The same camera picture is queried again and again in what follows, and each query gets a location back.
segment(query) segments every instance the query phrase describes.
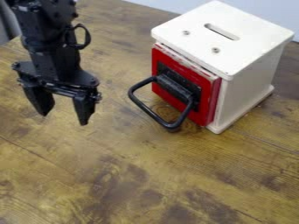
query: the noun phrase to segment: wooden table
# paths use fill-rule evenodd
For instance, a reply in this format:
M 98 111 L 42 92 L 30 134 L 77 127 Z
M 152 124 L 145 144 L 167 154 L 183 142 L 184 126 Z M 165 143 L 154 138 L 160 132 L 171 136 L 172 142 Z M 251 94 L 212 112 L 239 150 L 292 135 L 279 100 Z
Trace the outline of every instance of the wooden table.
M 121 2 L 78 2 L 93 35 L 81 65 L 104 100 L 80 127 L 70 99 L 42 118 L 0 47 L 0 223 L 299 223 L 299 45 L 291 43 L 273 95 L 221 135 L 191 121 L 168 133 L 126 98 L 150 73 L 149 31 L 177 15 Z M 177 116 L 149 88 L 141 99 Z

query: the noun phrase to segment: robotic arm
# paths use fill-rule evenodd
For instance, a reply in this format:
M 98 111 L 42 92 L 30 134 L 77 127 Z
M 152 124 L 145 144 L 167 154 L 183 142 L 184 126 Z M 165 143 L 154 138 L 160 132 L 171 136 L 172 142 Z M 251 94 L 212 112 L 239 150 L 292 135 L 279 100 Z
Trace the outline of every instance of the robotic arm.
M 22 47 L 32 61 L 13 63 L 18 82 L 36 111 L 46 116 L 54 100 L 52 94 L 72 98 L 80 125 L 86 125 L 101 100 L 98 80 L 80 68 L 80 50 L 90 42 L 82 24 L 72 26 L 78 16 L 74 0 L 5 0 L 22 31 Z M 85 41 L 77 43 L 77 29 Z

